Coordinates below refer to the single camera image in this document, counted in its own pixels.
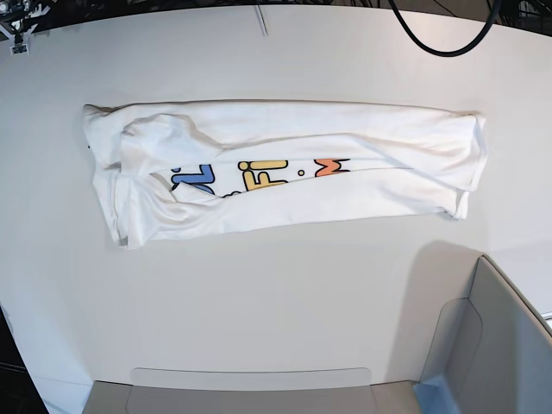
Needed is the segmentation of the white printed t-shirt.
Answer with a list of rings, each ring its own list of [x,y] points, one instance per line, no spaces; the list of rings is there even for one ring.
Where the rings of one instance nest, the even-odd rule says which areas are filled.
[[[467,216],[484,117],[308,101],[87,105],[93,184],[113,240],[137,249],[304,223]]]

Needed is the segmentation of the grey plastic bin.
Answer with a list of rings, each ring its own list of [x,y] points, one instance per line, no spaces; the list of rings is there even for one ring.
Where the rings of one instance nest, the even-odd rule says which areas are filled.
[[[488,256],[440,312],[421,377],[372,384],[366,368],[209,373],[136,368],[96,382],[87,413],[548,413],[551,329]]]

